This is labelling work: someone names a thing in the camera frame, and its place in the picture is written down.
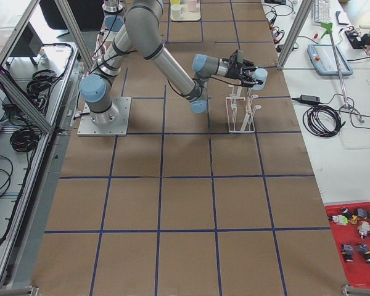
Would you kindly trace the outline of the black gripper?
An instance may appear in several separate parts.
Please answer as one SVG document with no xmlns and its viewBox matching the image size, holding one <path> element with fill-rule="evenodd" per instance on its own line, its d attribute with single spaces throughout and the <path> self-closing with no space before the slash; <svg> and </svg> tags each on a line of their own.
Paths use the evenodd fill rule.
<svg viewBox="0 0 370 296">
<path fill-rule="evenodd" d="M 241 86 L 261 86 L 262 80 L 252 78 L 252 73 L 257 69 L 258 67 L 253 62 L 244 59 L 244 53 L 237 49 L 228 59 L 225 77 L 240 80 Z"/>
</svg>

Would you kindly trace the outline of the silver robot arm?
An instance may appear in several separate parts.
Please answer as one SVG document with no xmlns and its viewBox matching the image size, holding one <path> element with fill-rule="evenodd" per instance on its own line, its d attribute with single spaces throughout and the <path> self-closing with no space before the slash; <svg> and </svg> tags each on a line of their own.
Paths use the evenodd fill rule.
<svg viewBox="0 0 370 296">
<path fill-rule="evenodd" d="M 184 96 L 203 89 L 214 76 L 239 80 L 243 87 L 264 87 L 266 70 L 245 60 L 240 50 L 228 58 L 195 55 L 192 65 L 195 74 L 190 77 L 170 54 L 159 33 L 162 1 L 133 1 L 130 7 L 121 1 L 104 1 L 102 8 L 105 16 L 111 20 L 116 35 L 91 70 L 93 74 L 113 80 L 120 73 L 123 58 L 135 49 L 146 61 L 152 62 Z"/>
<path fill-rule="evenodd" d="M 151 61 L 190 103 L 194 113 L 207 109 L 207 84 L 213 76 L 239 80 L 246 88 L 263 89 L 267 72 L 243 58 L 236 50 L 229 58 L 197 54 L 191 78 L 165 47 L 159 33 L 163 14 L 162 1 L 133 1 L 124 17 L 124 24 L 105 54 L 96 61 L 90 74 L 81 80 L 80 93 L 89 107 L 89 115 L 96 125 L 113 123 L 120 114 L 110 97 L 112 83 L 120 72 L 121 61 L 135 49 L 145 60 Z"/>
</svg>

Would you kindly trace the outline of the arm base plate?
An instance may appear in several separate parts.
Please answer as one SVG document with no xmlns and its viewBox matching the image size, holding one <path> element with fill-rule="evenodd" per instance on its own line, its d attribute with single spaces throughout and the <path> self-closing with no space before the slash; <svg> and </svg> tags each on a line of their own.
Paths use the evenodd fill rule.
<svg viewBox="0 0 370 296">
<path fill-rule="evenodd" d="M 78 126 L 79 136 L 126 136 L 131 110 L 131 97 L 112 97 L 112 105 L 104 113 L 90 112 L 87 103 Z"/>
</svg>

